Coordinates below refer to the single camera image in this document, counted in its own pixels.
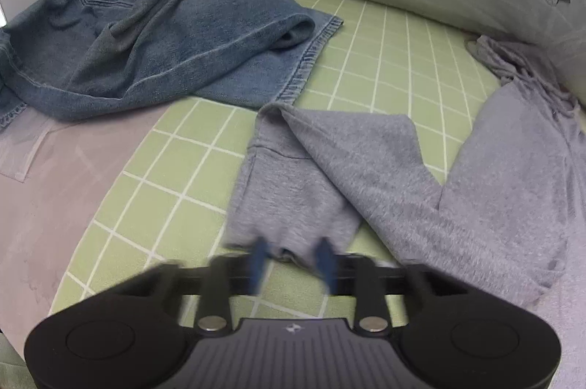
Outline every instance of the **denim fabric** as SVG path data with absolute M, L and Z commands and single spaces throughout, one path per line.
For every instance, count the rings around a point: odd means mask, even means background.
M 291 103 L 341 23 L 293 0 L 39 0 L 0 29 L 0 126 L 23 103 L 61 120 L 188 94 Z

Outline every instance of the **green grid fabric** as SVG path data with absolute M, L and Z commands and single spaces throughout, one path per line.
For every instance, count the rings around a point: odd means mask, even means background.
M 426 166 L 444 182 L 497 79 L 465 49 L 463 32 L 364 0 L 296 0 L 341 16 L 295 106 L 406 114 Z M 174 103 L 144 138 L 79 242 L 51 312 L 164 260 L 202 266 L 221 245 L 226 208 L 256 114 L 195 97 Z M 363 224 L 349 251 L 392 260 Z M 350 297 L 328 297 L 321 282 L 271 261 L 258 296 L 232 298 L 234 319 L 352 318 Z M 394 324 L 401 298 L 388 298 Z M 196 298 L 181 316 L 193 323 Z

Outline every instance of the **gray sweatpants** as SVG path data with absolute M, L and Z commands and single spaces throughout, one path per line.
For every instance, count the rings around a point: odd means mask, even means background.
M 343 252 L 364 218 L 400 262 L 427 263 L 543 315 L 564 347 L 556 384 L 582 388 L 586 326 L 560 316 L 585 300 L 586 140 L 575 102 L 535 48 L 482 37 L 472 52 L 503 86 L 443 187 L 406 116 L 273 103 L 257 117 L 225 243 L 247 247 L 264 236 L 274 256 L 311 266 L 321 237 Z M 571 276 L 560 280 L 564 272 Z M 568 281 L 572 294 L 559 289 Z M 542 305 L 556 282 L 557 297 Z

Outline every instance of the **circular cover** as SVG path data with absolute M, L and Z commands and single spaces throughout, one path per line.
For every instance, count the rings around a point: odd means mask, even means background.
M 182 361 L 181 327 L 146 298 L 102 294 L 39 323 L 25 344 L 37 386 L 152 387 Z
M 434 298 L 403 329 L 400 347 L 419 377 L 450 389 L 547 387 L 561 355 L 537 316 L 468 294 Z

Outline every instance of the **silver bolt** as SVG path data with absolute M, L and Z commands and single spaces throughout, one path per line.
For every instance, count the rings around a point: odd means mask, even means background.
M 197 325 L 204 331 L 213 332 L 224 329 L 227 323 L 222 316 L 211 315 L 200 318 Z
M 378 333 L 386 330 L 389 326 L 388 321 L 384 318 L 380 318 L 380 316 L 366 316 L 365 318 L 362 318 L 358 324 L 363 330 L 370 333 Z

